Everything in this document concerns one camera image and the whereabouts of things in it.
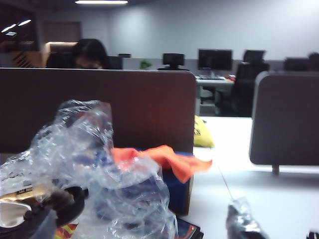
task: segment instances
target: woman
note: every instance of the woman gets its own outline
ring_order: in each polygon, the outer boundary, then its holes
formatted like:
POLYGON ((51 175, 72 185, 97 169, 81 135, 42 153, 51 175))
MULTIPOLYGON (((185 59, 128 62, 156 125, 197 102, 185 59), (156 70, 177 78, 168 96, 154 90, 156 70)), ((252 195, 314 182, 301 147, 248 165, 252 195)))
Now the woman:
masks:
POLYGON ((72 49, 75 68, 111 69, 108 54, 97 39, 81 39, 72 49))

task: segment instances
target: black office chair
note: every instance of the black office chair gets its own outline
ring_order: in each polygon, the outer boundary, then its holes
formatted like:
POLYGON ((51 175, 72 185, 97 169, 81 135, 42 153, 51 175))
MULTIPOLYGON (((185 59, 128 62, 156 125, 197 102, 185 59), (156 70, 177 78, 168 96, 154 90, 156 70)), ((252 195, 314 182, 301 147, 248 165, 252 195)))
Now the black office chair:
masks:
POLYGON ((164 53, 163 65, 169 66, 158 68, 159 71, 189 71, 178 67, 179 65, 184 65, 184 54, 180 53, 164 53))
POLYGON ((308 71, 309 70, 308 58, 286 58, 284 61, 285 71, 308 71))
POLYGON ((238 116, 251 117, 255 80, 259 73, 269 70, 269 64, 264 63, 265 51, 246 51, 244 62, 238 65, 236 81, 234 83, 229 101, 225 101, 224 92, 216 90, 215 106, 217 113, 228 108, 238 116))
POLYGON ((122 57, 122 58, 131 58, 132 57, 132 55, 129 53, 120 53, 120 54, 118 54, 118 56, 122 57))
POLYGON ((73 58, 71 52, 51 53, 46 61, 46 68, 73 68, 73 58))

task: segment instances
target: ceiling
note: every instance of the ceiling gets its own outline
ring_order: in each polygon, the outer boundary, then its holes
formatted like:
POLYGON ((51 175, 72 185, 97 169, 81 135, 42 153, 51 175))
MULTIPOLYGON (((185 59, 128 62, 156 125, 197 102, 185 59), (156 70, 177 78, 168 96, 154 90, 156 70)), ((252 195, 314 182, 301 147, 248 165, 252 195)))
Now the ceiling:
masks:
POLYGON ((64 9, 111 9, 115 7, 128 7, 131 5, 148 3, 156 0, 128 0, 125 5, 83 5, 74 3, 76 0, 0 0, 0 2, 14 5, 25 10, 64 10, 64 9))

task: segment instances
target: potted plant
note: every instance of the potted plant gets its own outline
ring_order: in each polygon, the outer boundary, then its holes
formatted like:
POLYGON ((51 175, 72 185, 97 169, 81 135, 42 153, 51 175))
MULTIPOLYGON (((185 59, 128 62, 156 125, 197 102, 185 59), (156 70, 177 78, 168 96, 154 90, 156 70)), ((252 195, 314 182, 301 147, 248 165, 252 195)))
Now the potted plant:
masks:
POLYGON ((143 59, 140 61, 140 69, 141 70, 147 70, 148 67, 150 67, 150 66, 152 66, 152 63, 147 61, 147 60, 143 59))

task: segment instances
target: keyboard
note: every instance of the keyboard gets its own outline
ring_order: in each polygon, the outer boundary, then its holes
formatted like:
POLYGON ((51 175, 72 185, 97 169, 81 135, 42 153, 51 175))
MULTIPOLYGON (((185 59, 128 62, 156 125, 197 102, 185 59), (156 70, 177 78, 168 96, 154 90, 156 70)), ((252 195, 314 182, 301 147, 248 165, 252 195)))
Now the keyboard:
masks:
POLYGON ((200 80, 218 80, 218 81, 224 81, 224 77, 198 77, 200 80))

